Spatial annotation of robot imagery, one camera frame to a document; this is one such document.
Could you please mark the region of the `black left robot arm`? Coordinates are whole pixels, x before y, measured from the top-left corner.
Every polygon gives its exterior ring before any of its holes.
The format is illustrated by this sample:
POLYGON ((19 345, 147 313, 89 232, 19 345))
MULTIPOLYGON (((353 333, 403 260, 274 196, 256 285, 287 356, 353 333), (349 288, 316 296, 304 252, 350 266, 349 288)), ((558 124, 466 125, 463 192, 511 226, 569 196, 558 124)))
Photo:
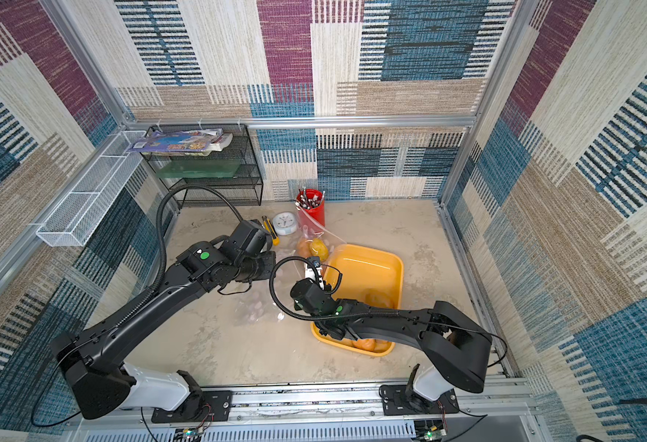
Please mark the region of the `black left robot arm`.
POLYGON ((182 253, 155 291, 146 290, 107 319, 78 334, 61 333, 50 344, 56 364, 87 420, 122 408, 147 407, 194 420, 202 390, 186 371, 161 373, 126 358, 171 316, 231 282, 270 277, 275 252, 242 256, 227 244, 203 241, 182 253))

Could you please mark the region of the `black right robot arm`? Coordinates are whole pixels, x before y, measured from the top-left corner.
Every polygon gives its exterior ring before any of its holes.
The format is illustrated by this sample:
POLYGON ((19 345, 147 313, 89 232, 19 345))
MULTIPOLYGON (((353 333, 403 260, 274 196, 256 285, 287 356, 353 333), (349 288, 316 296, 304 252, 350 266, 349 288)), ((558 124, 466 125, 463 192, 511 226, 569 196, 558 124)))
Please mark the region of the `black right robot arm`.
POLYGON ((334 340, 381 340, 423 352, 441 377, 470 393, 485 389, 493 336, 446 301, 431 309, 384 309, 348 298, 334 299, 310 279, 290 290, 295 309, 286 313, 312 322, 334 340))

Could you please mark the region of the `orange potato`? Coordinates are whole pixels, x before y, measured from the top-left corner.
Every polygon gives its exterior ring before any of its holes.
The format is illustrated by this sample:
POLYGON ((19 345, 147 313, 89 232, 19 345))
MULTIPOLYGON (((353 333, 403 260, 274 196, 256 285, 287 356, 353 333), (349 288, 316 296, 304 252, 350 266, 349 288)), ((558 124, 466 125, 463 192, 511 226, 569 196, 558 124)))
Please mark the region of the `orange potato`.
POLYGON ((297 244, 297 256, 305 259, 312 257, 312 249, 310 248, 311 244, 311 239, 301 239, 297 244))

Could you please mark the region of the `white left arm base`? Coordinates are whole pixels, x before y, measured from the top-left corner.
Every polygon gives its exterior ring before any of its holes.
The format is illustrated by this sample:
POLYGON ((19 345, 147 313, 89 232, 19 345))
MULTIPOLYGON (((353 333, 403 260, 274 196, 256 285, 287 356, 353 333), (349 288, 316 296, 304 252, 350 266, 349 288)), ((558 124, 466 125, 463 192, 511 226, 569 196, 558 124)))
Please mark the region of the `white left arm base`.
POLYGON ((150 407, 166 411, 179 408, 191 394, 182 375, 140 368, 126 363, 123 368, 136 380, 120 409, 150 407))

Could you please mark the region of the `clear zipper bag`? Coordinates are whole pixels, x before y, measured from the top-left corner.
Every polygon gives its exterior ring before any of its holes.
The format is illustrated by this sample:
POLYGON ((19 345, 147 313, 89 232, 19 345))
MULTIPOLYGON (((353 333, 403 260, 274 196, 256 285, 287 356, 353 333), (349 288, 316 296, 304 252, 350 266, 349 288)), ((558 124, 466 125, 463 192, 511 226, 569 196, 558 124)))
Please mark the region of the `clear zipper bag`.
POLYGON ((330 255, 327 261, 322 262, 319 259, 321 263, 329 263, 332 256, 339 249, 345 247, 345 245, 347 244, 343 239, 334 235, 334 233, 330 232, 325 227, 308 228, 308 227, 301 226, 301 222, 299 222, 299 237, 296 241, 295 254, 297 255, 297 244, 301 239, 316 239, 316 238, 324 241, 324 243, 326 244, 330 252, 330 255))
POLYGON ((273 302, 266 282, 256 282, 243 294, 236 296, 236 324, 279 323, 288 316, 273 302))

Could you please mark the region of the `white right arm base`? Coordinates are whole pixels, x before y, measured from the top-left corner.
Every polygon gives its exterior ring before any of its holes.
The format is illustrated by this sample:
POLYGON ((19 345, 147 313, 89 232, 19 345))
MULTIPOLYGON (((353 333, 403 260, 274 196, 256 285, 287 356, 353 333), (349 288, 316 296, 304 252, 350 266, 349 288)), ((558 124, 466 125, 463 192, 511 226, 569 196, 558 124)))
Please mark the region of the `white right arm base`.
POLYGON ((453 389, 453 385, 433 365, 420 365, 413 375, 413 393, 427 401, 435 403, 442 395, 453 389))

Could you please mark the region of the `yellow lemon-like potato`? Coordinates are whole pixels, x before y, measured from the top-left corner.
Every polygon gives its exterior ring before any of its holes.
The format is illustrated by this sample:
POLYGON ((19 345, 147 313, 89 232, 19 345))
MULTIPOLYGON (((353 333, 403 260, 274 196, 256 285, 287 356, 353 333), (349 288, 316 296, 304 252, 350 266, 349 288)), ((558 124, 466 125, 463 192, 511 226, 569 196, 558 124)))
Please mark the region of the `yellow lemon-like potato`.
POLYGON ((321 239, 312 239, 308 243, 308 247, 312 257, 318 257, 322 262, 328 260, 330 252, 324 241, 321 239))

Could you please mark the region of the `brown potato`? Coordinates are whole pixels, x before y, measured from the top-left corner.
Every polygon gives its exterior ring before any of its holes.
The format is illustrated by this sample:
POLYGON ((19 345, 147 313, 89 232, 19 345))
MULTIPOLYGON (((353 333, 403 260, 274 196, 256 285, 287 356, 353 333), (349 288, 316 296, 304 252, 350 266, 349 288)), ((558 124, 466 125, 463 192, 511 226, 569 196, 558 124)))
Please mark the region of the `brown potato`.
POLYGON ((361 351, 379 354, 390 350, 393 344, 378 339, 360 339, 353 341, 352 346, 361 351))
POLYGON ((391 296, 378 290, 369 290, 365 296, 364 301, 366 304, 375 308, 381 309, 395 309, 396 304, 391 296))

